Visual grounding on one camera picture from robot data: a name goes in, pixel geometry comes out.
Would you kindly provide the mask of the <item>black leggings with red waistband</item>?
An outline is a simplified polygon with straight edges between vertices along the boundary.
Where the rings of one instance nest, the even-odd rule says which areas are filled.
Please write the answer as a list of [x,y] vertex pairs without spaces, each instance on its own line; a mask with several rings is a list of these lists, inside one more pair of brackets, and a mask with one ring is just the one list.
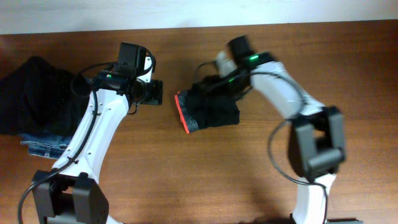
[[193,85],[191,89],[177,92],[174,100],[187,134],[240,122],[236,101],[226,95],[205,96]]

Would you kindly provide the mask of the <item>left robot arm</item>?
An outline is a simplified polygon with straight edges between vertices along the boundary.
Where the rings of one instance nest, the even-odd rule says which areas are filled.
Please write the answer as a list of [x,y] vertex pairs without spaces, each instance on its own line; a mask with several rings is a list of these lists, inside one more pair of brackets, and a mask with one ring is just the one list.
[[38,170],[27,193],[40,223],[117,221],[99,187],[110,142],[126,115],[140,105],[161,105],[163,83],[151,78],[156,60],[147,48],[121,43],[118,59],[94,77],[86,111],[65,152],[50,171]]

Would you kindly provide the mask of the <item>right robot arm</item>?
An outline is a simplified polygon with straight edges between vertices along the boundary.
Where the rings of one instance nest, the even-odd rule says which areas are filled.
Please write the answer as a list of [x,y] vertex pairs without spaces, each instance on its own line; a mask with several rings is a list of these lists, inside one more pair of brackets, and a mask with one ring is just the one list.
[[[297,184],[291,223],[327,223],[328,196],[339,165],[346,159],[343,115],[307,93],[270,52],[256,52],[246,36],[228,42],[231,56],[220,53],[218,74],[197,83],[206,98],[227,96],[240,100],[256,90],[283,118],[267,139],[267,155],[276,171]],[[282,170],[272,155],[275,135],[290,127],[287,154],[296,177]]]

